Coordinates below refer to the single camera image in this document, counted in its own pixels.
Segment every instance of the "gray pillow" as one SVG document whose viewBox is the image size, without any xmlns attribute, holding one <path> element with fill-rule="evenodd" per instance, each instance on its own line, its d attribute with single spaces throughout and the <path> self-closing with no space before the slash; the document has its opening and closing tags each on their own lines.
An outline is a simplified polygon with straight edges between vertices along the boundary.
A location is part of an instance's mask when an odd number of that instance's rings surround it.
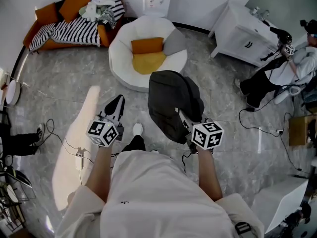
<svg viewBox="0 0 317 238">
<path fill-rule="evenodd" d="M 185 36 L 178 30 L 174 29 L 164 42 L 163 52 L 165 55 L 170 56 L 176 52 L 186 49 Z"/>
</svg>

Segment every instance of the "white cabinet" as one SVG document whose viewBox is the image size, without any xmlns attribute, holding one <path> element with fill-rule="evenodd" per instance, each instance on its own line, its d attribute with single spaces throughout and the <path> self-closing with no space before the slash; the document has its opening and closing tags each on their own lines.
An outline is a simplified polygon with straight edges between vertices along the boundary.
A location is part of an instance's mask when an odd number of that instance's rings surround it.
<svg viewBox="0 0 317 238">
<path fill-rule="evenodd" d="M 263 66 L 274 58 L 261 61 L 277 50 L 278 38 L 269 27 L 249 14 L 249 9 L 229 1 L 209 36 L 215 34 L 217 47 L 211 53 L 217 53 Z"/>
</svg>

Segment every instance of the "black pants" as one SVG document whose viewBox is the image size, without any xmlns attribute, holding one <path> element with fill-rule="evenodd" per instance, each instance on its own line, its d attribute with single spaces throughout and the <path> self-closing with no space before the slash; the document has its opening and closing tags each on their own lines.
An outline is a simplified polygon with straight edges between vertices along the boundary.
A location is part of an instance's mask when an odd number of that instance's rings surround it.
<svg viewBox="0 0 317 238">
<path fill-rule="evenodd" d="M 248 95 L 247 103 L 258 108 L 266 94 L 279 89 L 280 86 L 272 84 L 265 74 L 265 69 L 261 69 L 252 78 L 241 82 L 240 88 L 244 95 Z"/>
<path fill-rule="evenodd" d="M 39 141 L 39 136 L 36 133 L 18 134 L 3 140 L 5 145 L 9 147 L 9 151 L 6 151 L 7 155 L 27 156 L 35 154 L 38 147 L 32 146 L 32 144 Z"/>
<path fill-rule="evenodd" d="M 134 136 L 129 145 L 123 148 L 122 152 L 128 152 L 132 150 L 142 150 L 145 151 L 144 140 L 140 135 Z"/>
</svg>

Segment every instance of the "white power strip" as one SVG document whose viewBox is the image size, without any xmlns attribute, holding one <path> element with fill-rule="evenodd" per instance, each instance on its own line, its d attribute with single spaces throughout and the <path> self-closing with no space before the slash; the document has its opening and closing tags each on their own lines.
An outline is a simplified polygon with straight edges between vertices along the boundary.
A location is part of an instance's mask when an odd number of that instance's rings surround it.
<svg viewBox="0 0 317 238">
<path fill-rule="evenodd" d="M 75 157 L 75 168 L 78 171 L 82 171 L 84 167 L 84 158 L 80 155 Z"/>
</svg>

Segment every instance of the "orange sofa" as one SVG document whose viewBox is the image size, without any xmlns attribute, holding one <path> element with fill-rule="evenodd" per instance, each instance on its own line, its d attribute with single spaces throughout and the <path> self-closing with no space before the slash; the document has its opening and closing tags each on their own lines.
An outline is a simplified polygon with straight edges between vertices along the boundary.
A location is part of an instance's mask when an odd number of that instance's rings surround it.
<svg viewBox="0 0 317 238">
<path fill-rule="evenodd" d="M 90 0 L 62 0 L 57 3 L 49 4 L 39 10 L 36 10 L 35 13 L 37 15 L 37 20 L 34 22 L 34 24 L 31 26 L 30 30 L 26 34 L 23 44 L 26 48 L 30 47 L 30 44 L 34 38 L 34 36 L 37 34 L 37 32 L 40 30 L 40 28 L 43 25 L 50 24 L 50 23 L 58 23 L 63 21 L 64 19 L 66 22 L 70 22 L 71 19 L 68 19 L 69 17 L 72 17 L 72 19 L 79 16 L 78 10 L 87 5 L 87 3 Z M 122 19 L 123 16 L 117 21 L 116 27 L 114 29 L 111 29 L 109 31 L 106 31 L 106 28 L 104 25 L 98 25 L 97 30 L 100 35 L 101 39 L 101 45 L 109 47 L 110 43 L 113 41 L 115 36 L 117 35 L 117 32 L 119 31 L 121 25 L 122 25 Z M 83 46 L 82 44 L 69 44 L 69 43 L 57 43 L 53 41 L 52 39 L 48 39 L 44 45 L 42 45 L 38 51 L 41 50 L 51 50 L 51 49 L 59 49 L 59 48 L 68 48 L 68 47 L 76 47 L 76 46 Z"/>
<path fill-rule="evenodd" d="M 122 25 L 122 18 L 121 17 L 117 21 L 117 25 L 114 29 L 110 31 L 106 31 L 106 28 L 104 25 L 99 25 L 97 27 L 98 33 L 100 35 L 101 45 L 109 47 L 110 43 L 113 41 L 115 36 L 117 35 L 117 32 L 119 31 L 121 25 Z M 39 29 L 42 27 L 42 25 L 36 20 L 34 24 L 31 26 L 29 32 L 26 34 L 23 45 L 26 48 L 29 48 L 33 37 L 36 35 L 36 33 L 39 31 Z M 38 51 L 41 50 L 52 50 L 52 49 L 60 49 L 60 48 L 69 48 L 69 47 L 76 47 L 76 46 L 83 46 L 81 44 L 69 44 L 69 43 L 57 43 L 53 41 L 52 39 L 48 39 L 43 46 L 41 46 Z"/>
</svg>

